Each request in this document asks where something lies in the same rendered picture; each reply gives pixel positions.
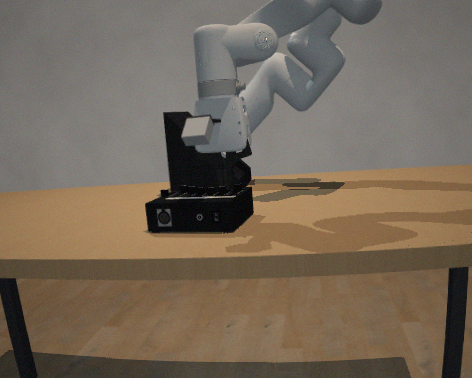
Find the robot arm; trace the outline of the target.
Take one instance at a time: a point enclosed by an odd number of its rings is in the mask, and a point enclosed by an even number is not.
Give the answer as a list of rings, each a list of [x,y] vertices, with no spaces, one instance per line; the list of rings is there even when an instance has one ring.
[[[306,111],[344,66],[344,52],[330,40],[342,16],[363,25],[377,16],[381,6],[382,0],[271,0],[238,25],[197,28],[198,98],[244,97],[251,133],[271,112],[274,93],[297,111]],[[312,77],[288,56],[275,53],[278,39],[290,33],[287,48]],[[262,61],[247,86],[239,82],[237,67]],[[220,122],[211,115],[187,117],[181,138],[186,146],[210,144],[214,123]]]

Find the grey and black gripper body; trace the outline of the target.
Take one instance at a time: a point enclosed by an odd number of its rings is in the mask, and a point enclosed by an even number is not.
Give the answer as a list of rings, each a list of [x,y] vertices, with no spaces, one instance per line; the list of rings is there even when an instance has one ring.
[[[195,145],[197,152],[241,151],[246,148],[248,135],[251,146],[251,132],[244,97],[236,94],[198,99],[199,101],[195,102],[194,116],[211,115],[212,119],[221,119],[221,122],[214,123],[210,144]]]

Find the black lighting desk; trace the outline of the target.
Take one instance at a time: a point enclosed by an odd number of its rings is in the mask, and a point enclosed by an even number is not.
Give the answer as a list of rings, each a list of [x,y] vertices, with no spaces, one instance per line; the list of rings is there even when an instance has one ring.
[[[160,190],[161,197],[145,203],[148,232],[234,232],[254,209],[252,187],[233,186]]]

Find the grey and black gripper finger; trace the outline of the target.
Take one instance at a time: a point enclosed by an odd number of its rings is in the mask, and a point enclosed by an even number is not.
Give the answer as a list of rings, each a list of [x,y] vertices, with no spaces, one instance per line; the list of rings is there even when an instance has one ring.
[[[216,169],[217,185],[224,187],[223,170],[225,169],[221,152],[218,153],[200,153],[196,151],[196,158],[208,161]]]
[[[223,178],[224,178],[224,187],[226,186],[226,190],[230,190],[234,183],[234,166],[235,164],[241,159],[252,155],[252,151],[248,142],[246,141],[246,148],[243,149],[241,152],[236,153],[234,152],[226,152],[226,160],[225,160],[225,169],[223,170]]]

